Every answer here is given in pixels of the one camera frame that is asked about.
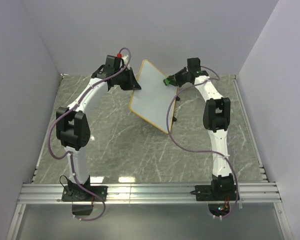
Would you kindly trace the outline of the green bone-shaped eraser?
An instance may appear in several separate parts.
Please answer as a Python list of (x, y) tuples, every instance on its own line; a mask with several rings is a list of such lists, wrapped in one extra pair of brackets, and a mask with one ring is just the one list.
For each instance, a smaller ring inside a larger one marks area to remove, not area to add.
[(163, 80), (163, 83), (168, 86), (168, 85), (174, 85), (174, 78), (173, 77), (167, 77)]

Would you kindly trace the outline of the yellow-framed whiteboard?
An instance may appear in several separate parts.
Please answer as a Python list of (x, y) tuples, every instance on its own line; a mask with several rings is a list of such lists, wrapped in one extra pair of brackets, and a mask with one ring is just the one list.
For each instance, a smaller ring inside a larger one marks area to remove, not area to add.
[(172, 128), (175, 101), (178, 88), (166, 86), (166, 76), (150, 61), (142, 61), (137, 82), (141, 90), (133, 91), (129, 103), (131, 112), (164, 133)]

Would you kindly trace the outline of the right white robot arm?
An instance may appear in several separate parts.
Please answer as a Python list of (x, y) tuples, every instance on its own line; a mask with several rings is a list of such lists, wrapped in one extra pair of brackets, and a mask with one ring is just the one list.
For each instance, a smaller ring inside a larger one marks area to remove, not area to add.
[(203, 126), (211, 141), (213, 159), (212, 181), (210, 186), (199, 185), (192, 192), (198, 200), (222, 201), (236, 192), (233, 171), (228, 163), (228, 127), (231, 116), (231, 100), (222, 96), (213, 85), (209, 74), (202, 70), (198, 57), (188, 58), (187, 66), (163, 80), (166, 86), (182, 87), (192, 84), (205, 101)]

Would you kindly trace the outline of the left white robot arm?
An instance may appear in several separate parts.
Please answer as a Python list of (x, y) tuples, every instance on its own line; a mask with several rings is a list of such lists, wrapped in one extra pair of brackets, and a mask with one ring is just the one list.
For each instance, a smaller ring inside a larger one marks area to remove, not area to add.
[(91, 196), (85, 149), (91, 139), (87, 115), (114, 86), (119, 86), (123, 91), (142, 89), (129, 63), (129, 55), (108, 55), (105, 64), (91, 75), (82, 93), (67, 107), (59, 107), (56, 111), (56, 137), (68, 159), (67, 184), (79, 201), (86, 201)]

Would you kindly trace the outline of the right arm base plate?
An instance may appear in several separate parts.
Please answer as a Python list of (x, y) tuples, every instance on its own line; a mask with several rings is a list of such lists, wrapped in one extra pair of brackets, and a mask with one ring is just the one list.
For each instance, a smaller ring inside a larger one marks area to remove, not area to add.
[(211, 185), (195, 185), (190, 194), (195, 196), (197, 202), (235, 201), (237, 198), (235, 189), (214, 191)]

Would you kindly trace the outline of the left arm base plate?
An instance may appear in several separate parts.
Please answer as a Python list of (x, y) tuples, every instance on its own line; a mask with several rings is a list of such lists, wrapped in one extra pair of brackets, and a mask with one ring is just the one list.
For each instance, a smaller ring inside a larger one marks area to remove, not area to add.
[[(107, 186), (88, 186), (87, 189), (104, 201), (106, 200), (108, 192)], [(75, 184), (65, 186), (61, 197), (62, 202), (91, 202), (92, 200), (93, 195), (84, 191)]]

